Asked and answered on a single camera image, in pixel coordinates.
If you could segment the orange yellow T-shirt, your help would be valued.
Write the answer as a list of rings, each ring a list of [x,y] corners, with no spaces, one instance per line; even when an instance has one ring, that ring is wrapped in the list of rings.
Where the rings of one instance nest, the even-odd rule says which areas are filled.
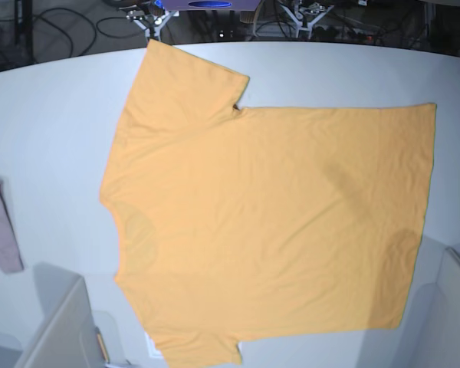
[[[150,41],[100,187],[115,277],[171,367],[242,341],[398,327],[436,106],[238,109],[248,77]]]

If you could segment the white paper label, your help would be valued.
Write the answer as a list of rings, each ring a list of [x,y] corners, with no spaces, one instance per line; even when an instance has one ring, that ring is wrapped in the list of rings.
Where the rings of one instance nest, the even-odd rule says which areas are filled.
[[[163,360],[163,354],[156,348],[154,341],[150,338],[149,334],[145,333],[146,345],[151,359]]]

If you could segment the purple box with blue oval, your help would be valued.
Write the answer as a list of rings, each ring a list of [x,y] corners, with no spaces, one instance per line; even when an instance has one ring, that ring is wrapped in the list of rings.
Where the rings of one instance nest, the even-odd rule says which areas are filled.
[[[170,11],[192,10],[233,10],[254,11],[261,0],[162,0],[162,5]]]

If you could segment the orange pencil in bin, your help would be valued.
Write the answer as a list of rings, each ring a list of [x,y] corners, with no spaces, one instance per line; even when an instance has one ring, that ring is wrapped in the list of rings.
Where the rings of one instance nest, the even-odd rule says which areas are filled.
[[[100,332],[100,329],[97,327],[95,329],[95,332],[96,332],[96,338],[97,338],[97,342],[99,344],[99,347],[100,347],[100,351],[102,353],[102,356],[103,356],[103,359],[104,359],[104,362],[105,363],[109,363],[110,362],[110,356],[109,356],[109,353],[107,351],[107,347],[104,343],[104,339],[103,339],[103,336]]]

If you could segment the grey left bin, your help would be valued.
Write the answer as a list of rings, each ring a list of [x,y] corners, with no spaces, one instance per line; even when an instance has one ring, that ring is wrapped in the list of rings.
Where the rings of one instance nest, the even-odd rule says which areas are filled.
[[[33,335],[17,367],[104,367],[87,288],[75,279]]]

